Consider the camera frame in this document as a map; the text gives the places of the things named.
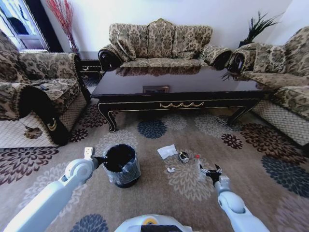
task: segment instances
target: dark wooden coffee table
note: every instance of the dark wooden coffee table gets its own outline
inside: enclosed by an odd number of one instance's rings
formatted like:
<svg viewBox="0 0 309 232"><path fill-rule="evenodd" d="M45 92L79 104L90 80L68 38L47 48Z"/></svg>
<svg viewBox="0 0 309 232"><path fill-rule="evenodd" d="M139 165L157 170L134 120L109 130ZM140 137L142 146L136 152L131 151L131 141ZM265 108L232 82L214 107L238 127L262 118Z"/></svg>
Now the dark wooden coffee table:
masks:
<svg viewBox="0 0 309 232"><path fill-rule="evenodd" d="M106 72L91 96L116 131L114 111L239 108L233 124L273 91L255 81L222 78L226 70L209 67L117 68Z"/></svg>

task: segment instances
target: carpet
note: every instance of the carpet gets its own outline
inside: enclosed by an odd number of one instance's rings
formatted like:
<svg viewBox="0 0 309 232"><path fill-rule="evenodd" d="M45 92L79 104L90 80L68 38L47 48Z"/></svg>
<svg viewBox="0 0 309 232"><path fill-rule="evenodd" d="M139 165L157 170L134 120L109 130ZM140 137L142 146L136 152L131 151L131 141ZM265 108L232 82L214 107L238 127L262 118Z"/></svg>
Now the carpet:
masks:
<svg viewBox="0 0 309 232"><path fill-rule="evenodd" d="M108 132L96 102L80 117L63 147L0 150L0 229L47 184L63 175L66 165L93 146L101 156L109 146L136 149L141 177L127 189L109 182L98 168L49 226L49 232L112 232L124 220L144 214L176 218L194 231L231 232L210 179L199 180L196 154L205 168L218 164L231 189L270 231L304 232L309 228L308 157L287 137L251 113L234 126L232 111L181 110L114 113L118 130ZM189 154L162 160L157 149L175 144ZM167 172L174 167L175 172Z"/></svg>

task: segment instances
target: white paper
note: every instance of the white paper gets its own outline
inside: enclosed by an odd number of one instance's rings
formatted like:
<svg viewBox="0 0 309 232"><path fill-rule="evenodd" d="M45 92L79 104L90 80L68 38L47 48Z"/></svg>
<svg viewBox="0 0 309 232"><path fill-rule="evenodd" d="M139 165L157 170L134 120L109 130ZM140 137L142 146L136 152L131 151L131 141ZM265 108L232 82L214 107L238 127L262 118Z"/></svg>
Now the white paper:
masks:
<svg viewBox="0 0 309 232"><path fill-rule="evenodd" d="M178 154L174 144L171 145L171 146L162 147L162 148L158 149L158 152L159 152L161 158L164 159L164 160L169 156Z"/></svg>

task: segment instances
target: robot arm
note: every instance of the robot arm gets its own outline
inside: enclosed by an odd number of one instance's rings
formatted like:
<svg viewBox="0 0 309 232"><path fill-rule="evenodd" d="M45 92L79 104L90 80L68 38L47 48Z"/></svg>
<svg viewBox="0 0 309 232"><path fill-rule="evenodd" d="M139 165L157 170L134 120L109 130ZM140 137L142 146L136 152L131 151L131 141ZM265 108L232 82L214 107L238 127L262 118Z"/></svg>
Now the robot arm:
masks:
<svg viewBox="0 0 309 232"><path fill-rule="evenodd" d="M47 185L8 224L5 232L42 232L71 199L74 189L84 184L104 161L92 157L92 147L86 147L83 159L68 164L59 180Z"/></svg>
<svg viewBox="0 0 309 232"><path fill-rule="evenodd" d="M246 207L243 199L233 193L229 187L229 178L221 176L222 170L215 165L217 170L206 170L200 165L200 171L212 179L218 192L218 203L230 219L235 232L269 232L260 219L255 217Z"/></svg>

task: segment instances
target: vase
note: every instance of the vase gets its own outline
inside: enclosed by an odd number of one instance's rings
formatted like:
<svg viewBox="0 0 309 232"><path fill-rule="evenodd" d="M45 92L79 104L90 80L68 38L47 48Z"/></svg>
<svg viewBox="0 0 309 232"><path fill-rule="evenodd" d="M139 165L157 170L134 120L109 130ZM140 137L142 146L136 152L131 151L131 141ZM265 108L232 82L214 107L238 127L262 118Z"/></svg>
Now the vase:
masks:
<svg viewBox="0 0 309 232"><path fill-rule="evenodd" d="M78 52L78 47L75 44L75 41L74 41L72 35L68 35L68 41L69 41L69 45L70 45L71 51L74 52L74 53L77 53Z"/></svg>
<svg viewBox="0 0 309 232"><path fill-rule="evenodd" d="M241 46L247 45L247 44L251 44L251 43L252 43L252 42L240 41L240 42L239 42L238 48L240 48Z"/></svg>

